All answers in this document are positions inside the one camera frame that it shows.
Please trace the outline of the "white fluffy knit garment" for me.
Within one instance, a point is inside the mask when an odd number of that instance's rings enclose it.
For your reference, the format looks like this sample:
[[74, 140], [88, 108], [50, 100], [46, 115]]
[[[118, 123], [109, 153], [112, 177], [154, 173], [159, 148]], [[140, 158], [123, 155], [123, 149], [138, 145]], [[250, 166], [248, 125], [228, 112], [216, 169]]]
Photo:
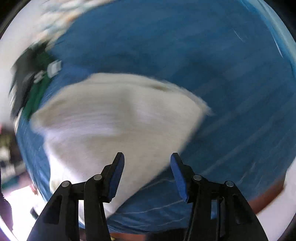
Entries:
[[44, 139], [50, 190], [98, 174], [115, 155], [125, 156], [117, 194], [107, 216], [158, 176], [210, 113], [188, 90], [140, 75], [96, 73], [63, 87], [31, 117]]

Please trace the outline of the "red wooden bed frame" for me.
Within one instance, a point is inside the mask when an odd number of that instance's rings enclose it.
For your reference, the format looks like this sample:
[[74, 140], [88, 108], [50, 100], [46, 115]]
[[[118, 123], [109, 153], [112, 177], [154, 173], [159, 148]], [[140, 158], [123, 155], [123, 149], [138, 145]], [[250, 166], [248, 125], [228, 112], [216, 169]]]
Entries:
[[285, 186], [285, 175], [278, 179], [273, 186], [271, 186], [262, 195], [248, 201], [250, 207], [255, 214], [260, 213], [265, 209], [271, 202], [276, 199], [281, 192], [283, 192]]

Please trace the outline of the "dark green black clothes pile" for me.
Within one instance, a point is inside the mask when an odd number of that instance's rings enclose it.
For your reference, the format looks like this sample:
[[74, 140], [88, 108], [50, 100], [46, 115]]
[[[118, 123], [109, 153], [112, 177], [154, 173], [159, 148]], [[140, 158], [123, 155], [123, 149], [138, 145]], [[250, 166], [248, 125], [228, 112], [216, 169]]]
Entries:
[[50, 54], [47, 47], [47, 42], [30, 46], [13, 65], [15, 73], [9, 91], [12, 119], [23, 113], [29, 120], [62, 69], [62, 61]]

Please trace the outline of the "blue striped bed sheet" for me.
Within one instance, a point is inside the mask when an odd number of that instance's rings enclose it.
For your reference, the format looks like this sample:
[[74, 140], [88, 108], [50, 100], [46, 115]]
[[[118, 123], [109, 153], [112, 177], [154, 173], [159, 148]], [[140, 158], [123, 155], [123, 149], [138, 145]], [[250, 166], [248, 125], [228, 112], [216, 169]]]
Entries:
[[295, 159], [295, 44], [263, 1], [47, 1], [18, 123], [41, 196], [125, 155], [111, 232], [186, 228], [170, 157], [253, 201]]

